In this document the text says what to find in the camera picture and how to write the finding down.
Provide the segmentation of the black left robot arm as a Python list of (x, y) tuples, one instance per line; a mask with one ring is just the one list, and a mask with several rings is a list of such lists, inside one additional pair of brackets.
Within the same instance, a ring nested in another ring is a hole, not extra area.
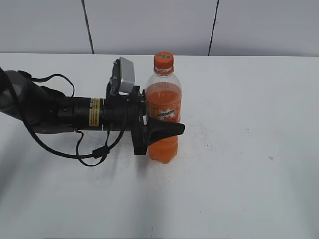
[(151, 144), (184, 133), (181, 123), (164, 122), (146, 115), (146, 99), (135, 85), (133, 66), (113, 66), (104, 99), (66, 96), (43, 85), (24, 71), (1, 71), (0, 111), (22, 121), (37, 134), (79, 131), (131, 133), (134, 153), (144, 155)]

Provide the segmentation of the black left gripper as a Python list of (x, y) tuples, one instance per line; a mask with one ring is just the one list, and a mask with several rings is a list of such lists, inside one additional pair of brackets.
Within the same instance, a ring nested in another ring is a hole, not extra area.
[(149, 118), (147, 122), (147, 143), (144, 136), (143, 116), (146, 115), (146, 90), (140, 92), (139, 86), (133, 86), (128, 95), (111, 94), (111, 84), (106, 88), (103, 104), (103, 130), (119, 131), (118, 137), (108, 148), (113, 149), (121, 140), (124, 132), (131, 133), (135, 155), (145, 155), (148, 146), (172, 136), (182, 135), (185, 125)]

